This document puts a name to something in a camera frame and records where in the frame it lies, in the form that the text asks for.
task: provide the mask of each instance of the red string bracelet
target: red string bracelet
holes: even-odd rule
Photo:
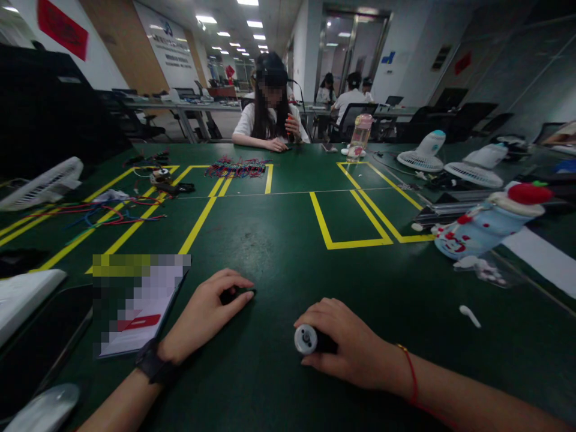
[[[438,420],[442,421],[444,424],[451,427],[453,430],[457,430],[456,423],[451,422],[450,420],[446,419],[444,416],[441,416],[431,409],[425,407],[421,403],[418,402],[418,380],[416,379],[416,372],[414,371],[414,365],[412,364],[412,359],[410,359],[410,353],[408,352],[408,348],[403,345],[396,344],[398,348],[400,348],[406,354],[406,358],[408,359],[408,364],[410,365],[410,372],[412,373],[412,381],[414,382],[414,393],[412,393],[412,398],[410,398],[409,404],[414,405],[416,408],[421,409],[424,412],[427,412],[433,417],[436,417]]]

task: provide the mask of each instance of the smartphone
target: smartphone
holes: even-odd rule
[[[57,293],[4,345],[0,424],[51,385],[92,321],[93,291],[86,285]]]

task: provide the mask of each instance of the doorway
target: doorway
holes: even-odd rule
[[[358,9],[324,9],[314,99],[328,72],[334,76],[337,96],[347,91],[346,77],[352,72],[374,79],[390,13],[372,8]]]

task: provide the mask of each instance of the fan grille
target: fan grille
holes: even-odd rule
[[[465,162],[450,162],[444,169],[461,179],[491,189],[502,187],[504,182],[492,171],[468,165]]]
[[[435,156],[422,156],[415,150],[402,152],[397,157],[398,162],[421,171],[438,172],[444,164]]]

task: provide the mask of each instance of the water bottle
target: water bottle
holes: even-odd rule
[[[354,133],[352,134],[352,141],[350,141],[350,146],[348,147],[346,162],[358,162],[362,150],[368,146],[372,122],[373,119],[370,114],[360,114],[356,117]]]
[[[540,204],[553,195],[544,185],[520,183],[508,192],[494,192],[456,222],[434,230],[434,244],[454,260],[482,255],[520,231],[528,221],[544,214]]]

